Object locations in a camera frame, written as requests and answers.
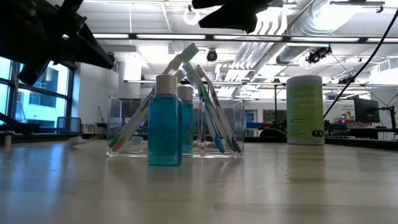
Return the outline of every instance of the table surface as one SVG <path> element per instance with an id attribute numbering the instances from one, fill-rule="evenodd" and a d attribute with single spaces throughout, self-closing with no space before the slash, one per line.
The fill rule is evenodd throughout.
<path id="1" fill-rule="evenodd" d="M 245 144 L 180 167 L 104 156 L 104 141 L 0 149 L 0 223 L 398 223 L 398 154 Z"/>

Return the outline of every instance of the ceiling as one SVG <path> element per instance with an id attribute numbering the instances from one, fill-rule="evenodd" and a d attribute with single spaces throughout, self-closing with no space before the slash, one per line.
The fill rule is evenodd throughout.
<path id="1" fill-rule="evenodd" d="M 61 5 L 63 0 L 47 0 L 52 4 Z M 145 4 L 134 1 L 134 4 L 115 4 L 114 0 L 86 0 L 82 4 L 79 14 L 88 18 L 87 24 L 93 33 L 179 33 L 179 34 L 244 34 L 240 30 L 229 29 L 202 29 L 195 25 L 188 25 L 184 21 L 184 12 L 190 1 L 146 1 Z M 309 2 L 310 0 L 296 0 L 295 7 L 284 8 L 287 22 L 289 23 Z M 396 7 L 384 7 L 381 13 L 376 13 L 378 7 L 362 7 L 354 16 L 343 24 L 332 35 L 348 36 L 381 36 L 390 23 Z M 214 11 L 215 8 L 199 10 L 200 18 Z M 188 19 L 194 17 L 190 12 Z M 398 22 L 391 29 L 389 36 L 398 36 Z M 148 40 L 101 40 L 100 44 L 106 45 L 134 45 L 138 48 L 146 65 L 142 74 L 153 75 L 162 73 L 168 62 L 174 57 L 169 54 L 169 43 L 172 41 L 148 41 Z M 241 49 L 241 42 L 195 42 L 200 48 L 199 54 L 192 60 L 194 64 L 202 65 L 205 70 L 214 70 L 218 63 L 231 64 L 237 57 Z M 361 66 L 373 53 L 376 44 L 331 44 L 333 55 L 345 67 L 343 68 L 336 59 L 329 55 L 321 62 L 312 65 L 310 69 L 304 68 L 300 59 L 293 63 L 294 66 L 284 67 L 282 73 L 285 78 L 297 75 L 321 75 L 328 79 L 333 75 Z M 208 49 L 216 49 L 218 60 L 215 63 L 207 62 L 206 55 Z M 374 63 L 385 61 L 388 57 L 398 57 L 398 45 L 384 44 L 375 56 Z M 369 70 L 361 74 L 361 78 L 366 79 Z"/>

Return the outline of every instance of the white lid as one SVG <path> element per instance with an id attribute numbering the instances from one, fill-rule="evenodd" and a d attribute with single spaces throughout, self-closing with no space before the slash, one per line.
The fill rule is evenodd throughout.
<path id="1" fill-rule="evenodd" d="M 156 76 L 155 95 L 161 94 L 177 95 L 177 77 L 173 75 Z"/>
<path id="2" fill-rule="evenodd" d="M 190 86 L 179 86 L 177 88 L 178 97 L 181 100 L 192 101 L 193 100 L 193 88 Z"/>

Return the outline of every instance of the plastic bottle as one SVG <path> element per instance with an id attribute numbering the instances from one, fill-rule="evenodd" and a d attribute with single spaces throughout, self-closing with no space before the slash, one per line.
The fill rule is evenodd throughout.
<path id="1" fill-rule="evenodd" d="M 156 77 L 155 96 L 150 101 L 148 125 L 148 164 L 179 166 L 182 161 L 182 102 L 177 97 L 177 78 Z"/>
<path id="2" fill-rule="evenodd" d="M 178 97 L 182 100 L 182 153 L 193 151 L 193 89 L 189 86 L 177 88 Z"/>

